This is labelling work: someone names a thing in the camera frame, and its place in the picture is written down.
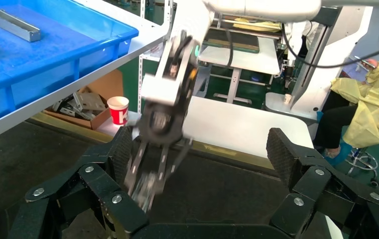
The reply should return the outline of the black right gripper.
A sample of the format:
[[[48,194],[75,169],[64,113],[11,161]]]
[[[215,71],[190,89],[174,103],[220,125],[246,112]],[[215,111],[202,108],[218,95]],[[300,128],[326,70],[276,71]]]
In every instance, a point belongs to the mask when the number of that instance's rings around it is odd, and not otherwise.
[[[135,138],[129,154],[125,185],[132,197],[138,182],[138,171],[143,162],[149,143],[164,145],[158,169],[158,178],[154,193],[161,194],[166,180],[177,170],[193,144],[193,138],[183,138],[183,123],[188,111],[189,100],[179,101],[168,106],[154,101],[145,101],[141,118],[136,123],[141,138]],[[182,139],[183,146],[171,166],[167,166],[167,157],[171,144]]]

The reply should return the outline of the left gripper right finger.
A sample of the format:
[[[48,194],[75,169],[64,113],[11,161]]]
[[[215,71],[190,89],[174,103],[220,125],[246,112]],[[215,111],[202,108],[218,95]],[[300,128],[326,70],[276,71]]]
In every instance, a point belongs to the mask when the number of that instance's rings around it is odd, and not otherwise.
[[[267,156],[289,194],[270,225],[292,239],[320,212],[352,239],[379,239],[379,191],[335,170],[315,149],[271,128]]]

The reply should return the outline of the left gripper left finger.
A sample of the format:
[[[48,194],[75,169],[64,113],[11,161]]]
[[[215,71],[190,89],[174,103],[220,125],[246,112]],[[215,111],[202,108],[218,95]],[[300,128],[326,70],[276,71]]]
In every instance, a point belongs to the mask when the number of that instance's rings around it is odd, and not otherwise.
[[[30,188],[8,233],[10,239],[59,239],[82,212],[92,210],[108,236],[131,239],[149,223],[123,189],[132,129],[121,127],[92,146],[66,171]]]

